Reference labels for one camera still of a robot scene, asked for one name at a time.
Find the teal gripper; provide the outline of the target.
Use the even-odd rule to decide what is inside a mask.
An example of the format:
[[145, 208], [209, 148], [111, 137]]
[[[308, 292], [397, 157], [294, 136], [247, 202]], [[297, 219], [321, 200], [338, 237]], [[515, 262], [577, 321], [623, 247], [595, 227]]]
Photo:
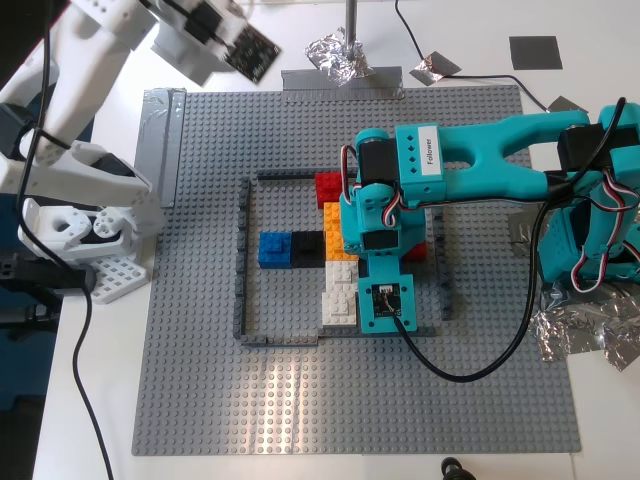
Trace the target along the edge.
[[340, 198], [344, 251], [366, 263], [367, 275], [400, 275], [426, 261], [426, 218], [407, 210], [397, 187], [355, 185]]

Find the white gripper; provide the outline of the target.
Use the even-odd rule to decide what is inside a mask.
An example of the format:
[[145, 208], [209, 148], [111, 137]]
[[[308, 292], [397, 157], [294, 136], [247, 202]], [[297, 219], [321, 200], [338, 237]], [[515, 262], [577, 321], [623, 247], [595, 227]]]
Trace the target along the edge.
[[152, 50], [182, 75], [202, 85], [233, 70], [224, 57], [247, 25], [237, 2], [152, 1], [149, 10], [159, 21]]

